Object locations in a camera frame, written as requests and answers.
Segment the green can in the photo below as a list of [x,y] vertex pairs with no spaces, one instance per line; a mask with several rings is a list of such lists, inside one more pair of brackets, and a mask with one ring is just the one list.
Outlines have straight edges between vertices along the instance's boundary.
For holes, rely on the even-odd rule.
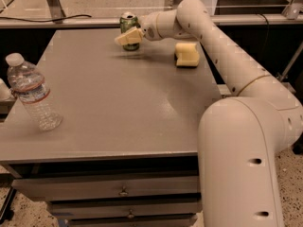
[[[125,33],[127,30],[129,30],[132,27],[139,27],[138,18],[132,14],[131,12],[124,12],[120,17],[120,28],[121,33]],[[123,48],[128,51],[137,50],[139,48],[140,44],[126,44],[123,45]]]

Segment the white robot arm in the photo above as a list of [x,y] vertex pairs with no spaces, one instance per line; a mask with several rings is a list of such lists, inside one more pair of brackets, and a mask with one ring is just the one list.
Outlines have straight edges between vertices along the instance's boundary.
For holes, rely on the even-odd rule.
[[301,135],[301,103],[213,24],[200,0],[140,25],[151,41],[195,37],[233,95],[211,105],[199,126],[205,227],[283,227],[275,153]]

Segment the sponge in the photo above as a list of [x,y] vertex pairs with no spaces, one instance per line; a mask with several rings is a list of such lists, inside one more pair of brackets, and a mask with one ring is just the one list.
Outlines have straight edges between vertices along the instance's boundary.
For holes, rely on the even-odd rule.
[[177,43],[174,53],[177,57],[177,67],[197,67],[199,64],[200,54],[196,43]]
[[143,38],[143,32],[137,27],[132,27],[125,33],[115,38],[115,43],[118,45],[136,44],[141,43]]

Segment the black cable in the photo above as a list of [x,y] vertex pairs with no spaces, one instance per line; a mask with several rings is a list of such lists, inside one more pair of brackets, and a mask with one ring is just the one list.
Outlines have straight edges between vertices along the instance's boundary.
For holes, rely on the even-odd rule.
[[269,34],[269,21],[268,19],[266,18],[266,16],[264,14],[258,14],[260,16],[262,16],[265,21],[266,21],[266,24],[267,24],[267,31],[266,31],[266,37],[265,37],[265,41],[264,41],[264,44],[263,44],[263,47],[262,47],[262,50],[261,50],[261,55],[259,57],[259,60],[261,61],[262,58],[263,58],[263,54],[264,54],[264,50],[265,50],[265,47],[266,47],[266,44],[267,44],[267,41],[268,41],[268,34]]
[[73,19],[73,18],[78,18],[78,17],[88,17],[91,18],[91,15],[88,14],[77,14],[73,16],[67,16],[59,19],[48,19],[48,20],[31,20],[31,19],[22,19],[22,18],[14,18],[14,17],[1,17],[0,20],[18,20],[18,21],[25,21],[25,22],[34,22],[34,23],[47,23],[47,22],[57,22],[57,21],[62,21],[65,19]]

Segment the plastic water bottle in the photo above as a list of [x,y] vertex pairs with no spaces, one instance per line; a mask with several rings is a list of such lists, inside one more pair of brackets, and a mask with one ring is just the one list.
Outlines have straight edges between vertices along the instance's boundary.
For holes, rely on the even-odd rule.
[[62,115],[54,109],[44,75],[36,65],[25,61],[18,53],[8,55],[6,61],[9,65],[9,85],[39,128],[50,131],[58,127]]

